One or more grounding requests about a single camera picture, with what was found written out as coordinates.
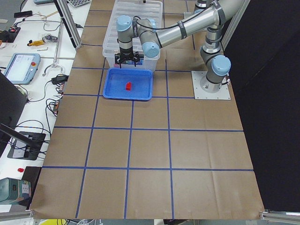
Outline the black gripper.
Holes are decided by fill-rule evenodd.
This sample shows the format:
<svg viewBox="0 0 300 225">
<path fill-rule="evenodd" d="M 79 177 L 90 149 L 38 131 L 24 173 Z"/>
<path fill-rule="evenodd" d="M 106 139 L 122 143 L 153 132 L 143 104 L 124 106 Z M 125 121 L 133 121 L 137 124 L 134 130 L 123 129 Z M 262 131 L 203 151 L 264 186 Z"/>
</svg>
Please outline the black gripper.
<svg viewBox="0 0 300 225">
<path fill-rule="evenodd" d="M 142 65 L 144 55 L 139 52 L 134 52 L 133 48 L 123 49 L 120 48 L 120 53 L 115 54 L 115 64 L 118 64 L 122 68 L 122 64 L 126 65 Z"/>
</svg>

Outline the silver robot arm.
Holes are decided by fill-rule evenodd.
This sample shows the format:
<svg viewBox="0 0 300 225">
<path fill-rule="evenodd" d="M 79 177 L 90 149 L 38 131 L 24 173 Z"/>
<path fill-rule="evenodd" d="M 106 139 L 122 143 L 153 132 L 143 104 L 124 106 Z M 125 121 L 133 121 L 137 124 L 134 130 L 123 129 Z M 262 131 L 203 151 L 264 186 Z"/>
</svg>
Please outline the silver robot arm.
<svg viewBox="0 0 300 225">
<path fill-rule="evenodd" d="M 134 38 L 140 39 L 144 56 L 154 58 L 161 48 L 202 30 L 207 33 L 200 54 L 206 64 L 212 63 L 212 58 L 218 56 L 222 48 L 224 24 L 237 14 L 244 3 L 243 0 L 197 0 L 191 16 L 164 28 L 156 28 L 149 18 L 121 15 L 116 21 L 120 52 L 115 56 L 115 63 L 122 65 L 125 61 L 137 63 L 141 60 L 143 56 L 133 51 Z"/>
</svg>

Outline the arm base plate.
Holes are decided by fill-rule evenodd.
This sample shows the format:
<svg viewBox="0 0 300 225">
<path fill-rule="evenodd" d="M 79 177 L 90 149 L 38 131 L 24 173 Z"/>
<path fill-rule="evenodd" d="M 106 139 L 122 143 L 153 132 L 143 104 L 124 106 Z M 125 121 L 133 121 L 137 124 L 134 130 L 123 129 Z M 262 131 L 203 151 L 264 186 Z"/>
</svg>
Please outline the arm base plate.
<svg viewBox="0 0 300 225">
<path fill-rule="evenodd" d="M 231 100 L 226 78 L 219 84 L 213 84 L 208 81 L 206 74 L 207 71 L 191 71 L 195 99 Z"/>
</svg>

